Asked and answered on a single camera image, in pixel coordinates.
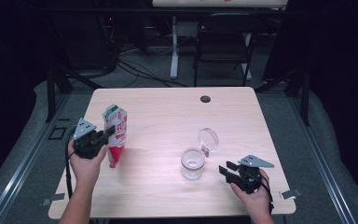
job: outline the fingers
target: fingers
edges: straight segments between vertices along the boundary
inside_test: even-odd
[[[246,194],[243,193],[240,187],[238,187],[236,184],[230,183],[229,185],[231,186],[231,189],[232,191],[234,191],[235,195],[237,195],[237,197],[239,197],[241,200],[243,199],[243,197],[246,197]]]
[[[74,151],[75,151],[75,149],[74,149],[74,140],[72,139],[68,143],[68,155],[72,155],[72,153],[74,153]]]
[[[263,184],[265,184],[266,186],[268,186],[269,185],[269,176],[267,175],[267,173],[263,169],[260,169],[260,174],[262,176],[264,176],[264,178],[261,178],[261,182]]]
[[[267,173],[263,169],[260,169],[260,174],[262,176],[264,176],[267,179],[267,181],[269,182],[269,176],[267,175]]]
[[[106,145],[103,145],[103,146],[101,147],[100,152],[98,152],[97,157],[94,158],[94,159],[96,159],[99,163],[101,163],[101,162],[103,161],[103,158],[104,158],[105,155],[106,155],[106,150],[107,150],[107,146],[106,146]]]

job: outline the red and white carton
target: red and white carton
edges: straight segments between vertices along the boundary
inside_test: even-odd
[[[120,160],[121,152],[127,139],[127,111],[117,105],[110,105],[103,113],[104,129],[107,130],[113,125],[116,126],[115,133],[109,137],[108,159],[110,168],[115,168]]]

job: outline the clear plastic cup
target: clear plastic cup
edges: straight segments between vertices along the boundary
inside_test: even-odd
[[[199,131],[199,142],[201,149],[190,148],[182,153],[182,174],[187,179],[198,179],[202,176],[205,157],[209,157],[209,152],[216,151],[219,146],[217,134],[210,128]]]
[[[198,179],[205,164],[204,153],[197,148],[190,148],[182,153],[182,175],[187,179]]]

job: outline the human arm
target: human arm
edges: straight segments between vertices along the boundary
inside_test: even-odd
[[[95,184],[100,174],[100,166],[106,155],[106,146],[103,146],[94,159],[81,159],[74,153],[74,141],[68,145],[68,154],[72,155],[70,163],[76,177],[74,194],[66,205],[60,223],[90,222],[91,199]]]
[[[260,169],[260,174],[265,177],[262,178],[262,182],[268,186],[269,176],[262,169]],[[254,224],[274,223],[269,213],[269,193],[263,186],[260,186],[257,192],[251,194],[243,192],[234,183],[231,183],[230,186],[234,193],[241,199]]]

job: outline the white table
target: white table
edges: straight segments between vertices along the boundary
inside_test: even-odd
[[[287,0],[153,0],[153,7],[285,7],[286,5]],[[176,17],[172,17],[171,78],[177,78],[179,64],[176,28]],[[243,71],[246,69],[245,66],[246,64],[242,65]]]
[[[203,103],[203,95],[211,102]],[[107,157],[102,163],[91,217],[247,215],[218,166],[249,154],[275,165],[265,168],[275,205],[272,213],[295,212],[294,201],[279,196],[289,187],[253,89],[100,89],[93,93],[84,119],[101,129],[102,113],[111,104],[128,112],[128,139],[117,168],[109,168]],[[213,129],[220,145],[206,159],[202,176],[188,180],[180,171],[181,154],[200,146],[197,135],[203,128]],[[52,202],[48,215],[54,219],[61,217],[68,203],[65,172],[56,193],[65,197]]]

